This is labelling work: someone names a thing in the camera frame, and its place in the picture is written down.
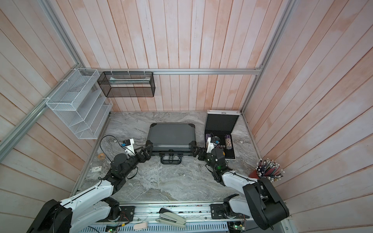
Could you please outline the red pencil cup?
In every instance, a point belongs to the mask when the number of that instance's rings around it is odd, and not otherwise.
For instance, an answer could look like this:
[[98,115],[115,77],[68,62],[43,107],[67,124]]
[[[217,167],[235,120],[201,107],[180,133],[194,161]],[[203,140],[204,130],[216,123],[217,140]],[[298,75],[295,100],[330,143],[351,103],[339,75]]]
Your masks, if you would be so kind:
[[276,161],[260,159],[250,177],[255,179],[266,178],[272,183],[280,180],[284,176],[284,173],[285,171]]

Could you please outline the purple chip stack right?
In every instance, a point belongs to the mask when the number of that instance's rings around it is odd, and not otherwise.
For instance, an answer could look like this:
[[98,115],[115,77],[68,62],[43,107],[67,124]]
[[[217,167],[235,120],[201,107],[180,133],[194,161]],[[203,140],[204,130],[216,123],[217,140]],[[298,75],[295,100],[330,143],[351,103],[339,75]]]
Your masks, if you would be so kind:
[[225,146],[227,150],[231,150],[233,148],[231,135],[225,135]]

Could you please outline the dark grey poker case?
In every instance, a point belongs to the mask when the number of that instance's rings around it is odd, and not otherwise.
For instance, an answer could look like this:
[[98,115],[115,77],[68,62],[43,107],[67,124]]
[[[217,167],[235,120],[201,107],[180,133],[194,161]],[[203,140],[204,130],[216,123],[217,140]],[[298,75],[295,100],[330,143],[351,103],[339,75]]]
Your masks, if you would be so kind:
[[150,125],[146,147],[159,156],[163,165],[179,165],[182,157],[193,156],[197,147],[195,125],[192,123],[153,123]]

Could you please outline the grey stapler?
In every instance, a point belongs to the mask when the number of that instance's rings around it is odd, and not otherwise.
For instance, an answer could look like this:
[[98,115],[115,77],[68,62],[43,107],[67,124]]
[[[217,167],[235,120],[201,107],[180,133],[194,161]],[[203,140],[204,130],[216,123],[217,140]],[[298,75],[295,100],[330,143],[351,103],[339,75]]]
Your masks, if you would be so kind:
[[156,221],[178,228],[186,228],[186,220],[184,218],[165,208],[159,210],[159,218]]

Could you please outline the black mesh basket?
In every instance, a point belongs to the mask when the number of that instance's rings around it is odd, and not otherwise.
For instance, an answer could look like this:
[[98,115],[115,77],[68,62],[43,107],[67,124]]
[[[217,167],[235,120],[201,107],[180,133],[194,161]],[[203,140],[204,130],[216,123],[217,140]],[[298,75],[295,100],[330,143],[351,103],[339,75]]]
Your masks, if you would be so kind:
[[98,79],[98,84],[109,98],[151,98],[155,94],[152,72],[104,71]]

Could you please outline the pink eraser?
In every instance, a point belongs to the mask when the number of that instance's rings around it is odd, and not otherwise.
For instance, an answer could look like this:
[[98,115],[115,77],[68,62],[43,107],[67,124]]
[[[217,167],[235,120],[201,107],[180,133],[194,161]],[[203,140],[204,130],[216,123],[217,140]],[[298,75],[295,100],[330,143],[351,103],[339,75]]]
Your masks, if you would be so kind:
[[133,226],[133,230],[134,231],[140,231],[140,230],[145,230],[148,228],[148,222],[142,222],[142,223],[138,223],[138,224],[135,224]]

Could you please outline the silver aluminium poker case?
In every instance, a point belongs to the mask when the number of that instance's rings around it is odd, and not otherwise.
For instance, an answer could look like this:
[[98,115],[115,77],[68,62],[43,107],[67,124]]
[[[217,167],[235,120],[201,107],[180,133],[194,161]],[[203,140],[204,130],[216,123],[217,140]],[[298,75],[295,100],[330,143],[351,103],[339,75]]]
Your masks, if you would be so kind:
[[231,150],[227,150],[225,146],[225,135],[231,135],[238,121],[240,111],[223,111],[223,110],[208,110],[205,123],[205,135],[211,134],[211,137],[217,136],[220,138],[220,144],[217,148],[223,149],[225,159],[236,159],[234,146]]

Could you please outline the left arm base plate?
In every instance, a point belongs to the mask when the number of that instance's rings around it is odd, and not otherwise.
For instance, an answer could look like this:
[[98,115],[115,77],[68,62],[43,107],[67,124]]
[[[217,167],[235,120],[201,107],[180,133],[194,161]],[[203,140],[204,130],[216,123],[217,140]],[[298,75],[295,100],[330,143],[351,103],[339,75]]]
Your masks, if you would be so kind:
[[111,222],[116,221],[133,221],[135,206],[114,206],[111,208],[106,220]]

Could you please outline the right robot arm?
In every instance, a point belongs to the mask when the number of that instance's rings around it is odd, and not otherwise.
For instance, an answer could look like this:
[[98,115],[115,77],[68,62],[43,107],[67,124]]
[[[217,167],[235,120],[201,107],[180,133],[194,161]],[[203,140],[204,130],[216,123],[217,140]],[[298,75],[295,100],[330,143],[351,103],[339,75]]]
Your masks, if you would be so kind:
[[194,147],[193,156],[206,162],[214,180],[236,193],[226,197],[223,204],[212,207],[212,217],[251,217],[257,226],[267,230],[290,216],[289,209],[267,178],[250,178],[229,168],[221,148]]

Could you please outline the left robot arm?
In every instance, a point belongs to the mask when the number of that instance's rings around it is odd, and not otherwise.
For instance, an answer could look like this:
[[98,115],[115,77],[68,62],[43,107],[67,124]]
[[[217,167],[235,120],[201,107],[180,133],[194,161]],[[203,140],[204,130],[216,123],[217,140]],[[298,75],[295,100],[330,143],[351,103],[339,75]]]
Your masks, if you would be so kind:
[[117,154],[109,172],[97,184],[70,198],[50,200],[34,219],[29,233],[77,233],[100,221],[121,218],[119,202],[111,196],[126,183],[128,175],[151,158],[153,146],[135,149],[133,156]]

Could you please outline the tape roll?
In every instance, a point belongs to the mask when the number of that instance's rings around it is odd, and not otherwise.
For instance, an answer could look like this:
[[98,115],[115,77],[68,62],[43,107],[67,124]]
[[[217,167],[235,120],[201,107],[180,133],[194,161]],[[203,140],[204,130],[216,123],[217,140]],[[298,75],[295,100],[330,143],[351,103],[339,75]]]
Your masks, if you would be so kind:
[[104,153],[99,153],[97,155],[98,160],[104,161],[106,159],[106,155]]

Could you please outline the aluminium frame rail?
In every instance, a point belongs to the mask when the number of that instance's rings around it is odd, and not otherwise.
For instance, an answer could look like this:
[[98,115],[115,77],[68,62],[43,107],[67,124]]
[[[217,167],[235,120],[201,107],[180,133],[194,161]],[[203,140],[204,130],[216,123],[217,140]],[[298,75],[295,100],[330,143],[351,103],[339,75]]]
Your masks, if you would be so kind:
[[154,75],[258,75],[260,68],[234,69],[98,69],[99,72],[152,72]]

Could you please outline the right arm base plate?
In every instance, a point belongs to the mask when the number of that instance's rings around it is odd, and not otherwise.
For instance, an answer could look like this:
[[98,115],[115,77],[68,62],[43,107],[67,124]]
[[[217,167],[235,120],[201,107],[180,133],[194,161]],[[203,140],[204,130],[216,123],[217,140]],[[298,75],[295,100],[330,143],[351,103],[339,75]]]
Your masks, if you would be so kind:
[[231,218],[240,218],[240,219],[250,219],[250,216],[235,213],[231,210],[228,204],[211,204],[210,205],[211,218],[212,219],[231,219]]

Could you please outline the small white card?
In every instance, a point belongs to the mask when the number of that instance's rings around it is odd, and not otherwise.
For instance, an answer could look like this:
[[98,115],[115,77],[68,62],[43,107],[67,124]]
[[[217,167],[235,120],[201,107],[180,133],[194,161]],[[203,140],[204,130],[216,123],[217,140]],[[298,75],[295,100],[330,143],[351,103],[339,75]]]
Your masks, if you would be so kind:
[[100,172],[102,170],[102,166],[93,167],[91,172]]

